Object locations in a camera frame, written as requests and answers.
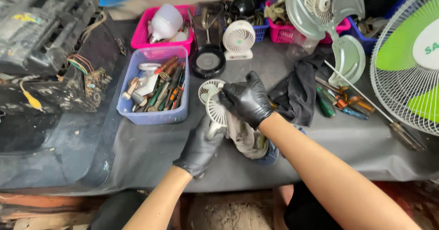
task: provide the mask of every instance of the pink plastic basket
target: pink plastic basket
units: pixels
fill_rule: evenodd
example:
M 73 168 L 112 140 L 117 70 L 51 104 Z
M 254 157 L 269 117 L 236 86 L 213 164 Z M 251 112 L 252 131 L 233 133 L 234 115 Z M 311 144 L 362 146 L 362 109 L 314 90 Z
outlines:
M 174 6 L 178 9 L 185 23 L 189 22 L 189 15 L 187 14 L 187 8 L 189 5 Z M 135 49 L 146 47 L 168 47 L 168 46 L 183 46 L 187 50 L 187 54 L 190 54 L 190 43 L 194 40 L 194 32 L 192 28 L 189 28 L 189 38 L 185 41 L 178 42 L 166 42 L 166 43 L 154 43 L 151 44 L 148 40 L 148 21 L 152 20 L 154 14 L 160 7 L 149 8 L 145 10 L 140 18 L 139 24 L 134 32 L 133 39 L 131 40 L 131 47 Z
M 265 6 L 270 6 L 270 0 L 265 2 Z M 270 25 L 270 36 L 272 42 L 275 43 L 289 43 L 291 41 L 293 31 L 295 27 L 290 25 L 276 25 L 270 18 L 268 19 L 268 24 Z M 347 18 L 345 18 L 337 27 L 336 31 L 340 34 L 343 31 L 349 30 L 351 24 Z M 326 33 L 326 37 L 320 41 L 320 43 L 332 43 L 332 38 Z

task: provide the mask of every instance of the black rag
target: black rag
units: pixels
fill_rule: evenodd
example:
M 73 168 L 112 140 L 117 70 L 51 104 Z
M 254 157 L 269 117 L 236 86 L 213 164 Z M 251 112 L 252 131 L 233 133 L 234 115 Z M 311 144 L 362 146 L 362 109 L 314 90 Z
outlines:
M 311 126 L 316 103 L 316 70 L 328 56 L 328 49 L 316 49 L 294 62 L 293 71 L 268 93 L 271 101 L 278 105 L 277 112 L 287 121 Z

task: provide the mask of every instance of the glove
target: glove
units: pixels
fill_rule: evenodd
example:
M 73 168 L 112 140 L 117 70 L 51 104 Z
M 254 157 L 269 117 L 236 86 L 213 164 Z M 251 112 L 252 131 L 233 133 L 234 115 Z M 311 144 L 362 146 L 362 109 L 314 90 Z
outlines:
M 173 161 L 173 165 L 186 170 L 196 179 L 203 174 L 207 165 L 217 153 L 226 132 L 226 128 L 221 128 L 211 140 L 208 140 L 206 134 L 209 125 L 210 118 L 206 115 L 195 129 L 189 132 L 189 137 L 180 158 Z
M 256 130 L 273 110 L 258 74 L 250 71 L 245 79 L 247 82 L 226 83 L 218 97 L 230 113 Z

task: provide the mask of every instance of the gloved hand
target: gloved hand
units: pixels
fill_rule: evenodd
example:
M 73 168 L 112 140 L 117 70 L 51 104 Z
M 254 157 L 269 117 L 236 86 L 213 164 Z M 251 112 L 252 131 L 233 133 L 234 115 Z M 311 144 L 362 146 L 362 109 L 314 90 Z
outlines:
M 200 123 L 189 132 L 189 137 L 184 145 L 180 158 L 173 161 L 173 165 L 189 172 L 194 178 L 198 178 L 206 170 L 218 151 L 226 128 L 219 129 L 212 140 L 206 138 L 209 130 L 210 118 L 204 116 Z
M 247 82 L 226 83 L 218 97 L 230 113 L 256 130 L 273 110 L 258 74 L 252 70 L 245 79 Z

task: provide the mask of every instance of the forearm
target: forearm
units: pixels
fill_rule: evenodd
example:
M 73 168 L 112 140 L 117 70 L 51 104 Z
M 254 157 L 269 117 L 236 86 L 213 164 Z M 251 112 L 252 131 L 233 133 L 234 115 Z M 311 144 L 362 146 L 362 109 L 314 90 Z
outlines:
M 187 171 L 171 166 L 123 230 L 165 230 L 178 198 L 192 178 Z
M 259 126 L 345 230 L 420 229 L 372 182 L 273 113 Z

